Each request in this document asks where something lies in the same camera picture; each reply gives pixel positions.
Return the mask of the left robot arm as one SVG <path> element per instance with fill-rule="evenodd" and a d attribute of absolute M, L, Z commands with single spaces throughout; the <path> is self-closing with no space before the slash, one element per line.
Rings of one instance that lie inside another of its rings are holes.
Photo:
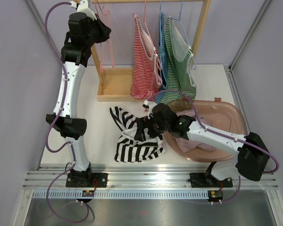
<path fill-rule="evenodd" d="M 67 171 L 67 187 L 88 187 L 92 181 L 92 169 L 88 160 L 83 136 L 87 120 L 77 116 L 77 100 L 82 77 L 92 46 L 109 39 L 111 29 L 95 15 L 76 12 L 69 16 L 69 31 L 61 49 L 62 78 L 56 106 L 46 122 L 64 138 L 72 155 L 72 166 Z"/>

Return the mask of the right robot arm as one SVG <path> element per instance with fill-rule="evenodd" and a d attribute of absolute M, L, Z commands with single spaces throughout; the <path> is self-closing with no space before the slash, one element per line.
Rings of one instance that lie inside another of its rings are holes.
<path fill-rule="evenodd" d="M 203 124 L 198 116 L 177 115 L 163 103 L 144 101 L 148 115 L 137 120 L 135 139 L 145 141 L 168 133 L 175 138 L 206 144 L 232 156 L 226 161 L 213 161 L 204 173 L 209 186 L 233 177 L 243 176 L 258 182 L 270 158 L 264 142 L 256 133 L 232 134 Z"/>

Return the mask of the mauve pink tank top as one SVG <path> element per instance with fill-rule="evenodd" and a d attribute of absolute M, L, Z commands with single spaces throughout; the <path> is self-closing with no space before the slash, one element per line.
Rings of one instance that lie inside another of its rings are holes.
<path fill-rule="evenodd" d="M 203 118 L 198 120 L 193 110 L 179 112 L 177 116 L 188 116 L 189 119 L 193 119 L 187 127 L 187 138 L 175 138 L 182 152 L 186 153 L 196 148 L 209 152 L 220 149 L 229 154 L 237 152 L 237 143 L 231 139 L 233 136 L 229 132 L 208 125 Z"/>

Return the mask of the red white striped tank top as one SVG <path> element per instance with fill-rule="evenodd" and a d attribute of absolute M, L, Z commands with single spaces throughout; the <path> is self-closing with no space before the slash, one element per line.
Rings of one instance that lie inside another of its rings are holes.
<path fill-rule="evenodd" d="M 134 15 L 133 82 L 131 97 L 142 100 L 157 93 L 162 85 L 158 73 L 160 59 L 152 38 L 144 30 L 141 19 Z"/>

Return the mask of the black white striped tank top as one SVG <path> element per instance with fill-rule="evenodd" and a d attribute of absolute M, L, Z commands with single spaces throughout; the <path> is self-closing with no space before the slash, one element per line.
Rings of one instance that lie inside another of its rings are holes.
<path fill-rule="evenodd" d="M 136 137 L 138 132 L 138 118 L 119 106 L 109 109 L 110 115 L 120 130 L 121 134 L 117 140 L 116 162 L 134 163 L 154 160 L 165 153 L 163 136 L 156 138 L 145 137 L 140 141 Z"/>

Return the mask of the blue tank top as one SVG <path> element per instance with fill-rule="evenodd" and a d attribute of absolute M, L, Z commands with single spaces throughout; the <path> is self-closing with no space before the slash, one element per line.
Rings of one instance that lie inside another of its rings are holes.
<path fill-rule="evenodd" d="M 162 84 L 159 91 L 163 91 L 167 88 L 167 76 L 168 76 L 168 65 L 167 65 L 167 57 L 165 50 L 165 40 L 164 40 L 164 15 L 163 13 L 159 14 L 159 23 L 158 23 L 158 57 L 161 63 L 161 69 L 158 74 L 162 79 Z"/>

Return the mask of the pink wire hanger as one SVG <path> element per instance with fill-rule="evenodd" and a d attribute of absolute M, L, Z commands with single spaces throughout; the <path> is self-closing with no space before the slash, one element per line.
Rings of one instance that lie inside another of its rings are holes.
<path fill-rule="evenodd" d="M 143 18 L 134 17 L 134 65 L 133 73 L 153 73 L 159 77 L 160 60 L 151 38 L 146 20 L 147 1 L 144 1 Z"/>
<path fill-rule="evenodd" d="M 105 12 L 106 12 L 106 19 L 105 19 L 105 22 L 103 22 L 106 26 L 110 26 L 110 11 L 108 9 L 108 6 L 107 4 L 104 4 L 103 7 L 105 8 Z M 113 53 L 113 46 L 112 46 L 112 39 L 109 38 L 107 41 L 106 41 L 106 46 L 108 46 L 108 49 L 109 49 L 109 53 L 110 53 L 110 61 L 111 61 L 111 66 L 114 68 L 115 66 L 115 61 L 114 61 L 114 53 Z"/>
<path fill-rule="evenodd" d="M 101 21 L 105 22 L 105 19 L 106 19 L 105 8 L 99 4 L 98 0 L 94 1 L 94 6 L 95 6 L 96 12 L 99 16 L 99 19 Z M 106 44 L 101 42 L 100 43 L 100 72 L 101 73 L 104 72 L 103 61 L 104 61 L 104 58 L 105 58 L 105 52 L 106 52 Z"/>

